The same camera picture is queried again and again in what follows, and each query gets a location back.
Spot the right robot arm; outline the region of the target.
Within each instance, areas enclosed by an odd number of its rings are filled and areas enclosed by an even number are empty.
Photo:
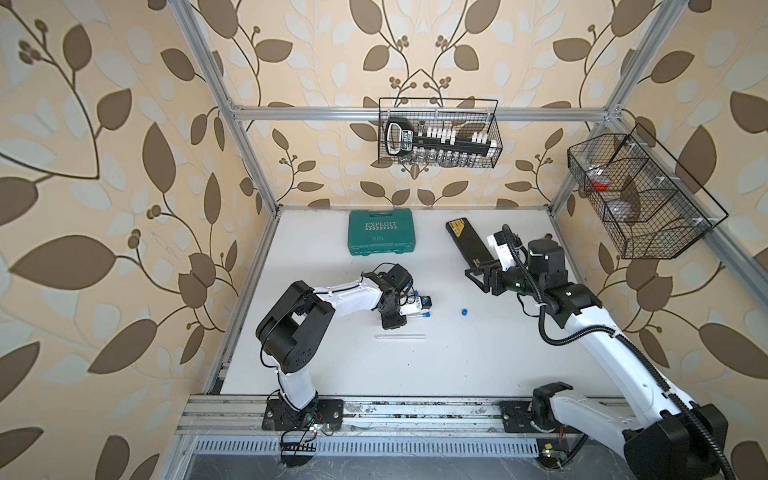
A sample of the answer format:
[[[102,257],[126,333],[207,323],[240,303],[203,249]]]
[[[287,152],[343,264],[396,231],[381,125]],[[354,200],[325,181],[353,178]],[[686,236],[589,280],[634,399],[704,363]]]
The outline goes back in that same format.
[[[638,479],[735,478],[724,452],[728,422],[674,385],[621,331],[599,298],[569,281],[563,248],[549,237],[524,245],[509,228],[488,237],[492,260],[466,270],[483,292],[513,292],[538,307],[542,340],[582,345],[619,389],[630,413],[552,382],[536,388],[531,424],[542,432],[572,427],[620,455]]]

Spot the clear test tube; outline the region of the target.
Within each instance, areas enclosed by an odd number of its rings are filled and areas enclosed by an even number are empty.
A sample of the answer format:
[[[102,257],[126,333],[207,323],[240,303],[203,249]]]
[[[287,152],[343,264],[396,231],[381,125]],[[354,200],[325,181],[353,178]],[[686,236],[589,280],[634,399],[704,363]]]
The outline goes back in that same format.
[[[426,334],[376,334],[374,338],[380,341],[424,341]]]

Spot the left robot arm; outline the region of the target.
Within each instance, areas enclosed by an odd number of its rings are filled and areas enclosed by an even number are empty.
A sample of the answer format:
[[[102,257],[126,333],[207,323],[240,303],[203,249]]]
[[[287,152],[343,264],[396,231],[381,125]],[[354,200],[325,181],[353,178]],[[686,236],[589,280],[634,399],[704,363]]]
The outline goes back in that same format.
[[[410,316],[432,307],[431,298],[416,292],[413,277],[402,265],[372,270],[360,278],[332,287],[312,287],[293,282],[258,325],[260,358],[271,357],[265,367],[276,370],[282,430],[306,428],[317,423],[321,411],[319,394],[309,368],[334,319],[362,311],[380,315],[382,328],[394,330]]]

